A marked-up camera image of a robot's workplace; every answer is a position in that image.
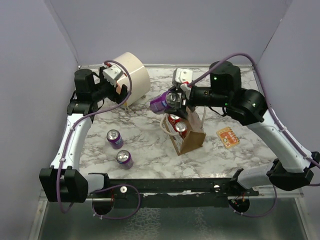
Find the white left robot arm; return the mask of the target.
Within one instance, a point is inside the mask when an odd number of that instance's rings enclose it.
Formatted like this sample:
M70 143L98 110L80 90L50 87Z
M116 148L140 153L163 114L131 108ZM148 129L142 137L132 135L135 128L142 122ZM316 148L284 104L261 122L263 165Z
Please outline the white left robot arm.
M116 105L114 110L125 103L131 95L132 85L123 84L117 89L117 81L129 77L128 70L114 60L105 63L95 73L90 69L79 69L74 73L75 90L67 106L67 120L60 147L48 168L39 173L39 180L49 202L83 203L90 192L106 197L111 186L105 176L80 173L80 157L85 138L92 126L95 115L102 110L98 103L109 99Z

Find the red cola can front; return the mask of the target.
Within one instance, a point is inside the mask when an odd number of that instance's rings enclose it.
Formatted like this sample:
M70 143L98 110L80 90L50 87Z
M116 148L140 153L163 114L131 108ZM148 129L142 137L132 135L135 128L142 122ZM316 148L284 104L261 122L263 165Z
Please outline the red cola can front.
M188 126L185 122L179 121L174 125L176 132L184 139L188 133Z

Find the red cola can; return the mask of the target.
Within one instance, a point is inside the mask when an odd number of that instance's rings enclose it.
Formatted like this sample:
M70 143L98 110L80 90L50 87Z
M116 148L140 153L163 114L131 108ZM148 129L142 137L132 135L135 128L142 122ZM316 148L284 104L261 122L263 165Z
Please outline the red cola can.
M179 121L174 125L176 132L184 139L188 133L188 126L185 122Z
M173 115L173 114L169 114L168 117L167 117L169 123L174 126L176 123L180 122L181 121L181 118L176 116L176 115Z

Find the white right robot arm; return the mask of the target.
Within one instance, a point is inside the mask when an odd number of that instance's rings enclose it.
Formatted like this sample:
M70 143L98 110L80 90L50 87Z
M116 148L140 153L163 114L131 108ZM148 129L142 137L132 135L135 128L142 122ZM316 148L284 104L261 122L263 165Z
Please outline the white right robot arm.
M307 150L286 130L259 91L242 87L238 66L214 62L209 76L209 86L196 86L191 70L177 68L169 91L180 97L166 112L187 119L196 107L223 108L224 115L253 131L276 155L268 166L237 170L230 191L240 196L256 186L274 185L285 191L311 186L319 152Z

